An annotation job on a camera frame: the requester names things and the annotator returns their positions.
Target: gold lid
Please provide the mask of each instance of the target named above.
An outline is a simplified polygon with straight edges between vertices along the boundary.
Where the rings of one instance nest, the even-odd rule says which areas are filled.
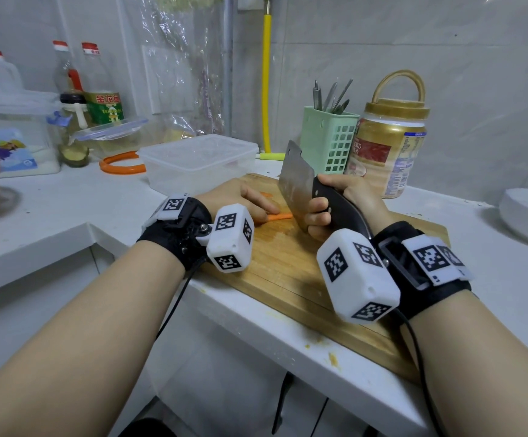
[[[389,98],[380,98],[381,89],[399,76],[408,77],[418,88],[418,101],[409,100],[392,100]],[[424,81],[416,72],[411,70],[398,70],[387,75],[377,85],[371,102],[365,104],[365,112],[372,113],[383,117],[395,117],[402,119],[426,119],[430,114],[430,109],[425,106],[426,87]]]

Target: plastic bag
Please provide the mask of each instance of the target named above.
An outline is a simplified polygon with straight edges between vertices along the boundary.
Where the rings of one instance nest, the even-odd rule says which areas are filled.
[[[124,0],[166,125],[223,133],[221,0]]]

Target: orange rubber seal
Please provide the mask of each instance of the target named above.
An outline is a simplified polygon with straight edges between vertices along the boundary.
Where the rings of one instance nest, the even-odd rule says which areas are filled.
[[[128,151],[120,153],[115,156],[109,156],[99,161],[100,170],[104,173],[111,173],[113,175],[135,175],[137,173],[145,173],[147,169],[144,164],[137,165],[112,165],[113,162],[122,160],[136,160],[139,156],[136,151]]]

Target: orange carrot strip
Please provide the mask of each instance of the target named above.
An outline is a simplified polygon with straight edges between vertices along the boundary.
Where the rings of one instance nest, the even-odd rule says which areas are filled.
[[[268,222],[270,221],[279,221],[281,219],[291,219],[293,217],[292,213],[278,213],[278,214],[269,214]]]

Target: green label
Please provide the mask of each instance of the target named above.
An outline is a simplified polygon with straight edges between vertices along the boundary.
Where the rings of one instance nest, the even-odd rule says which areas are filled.
[[[94,124],[102,125],[124,119],[118,93],[88,92],[85,97]]]

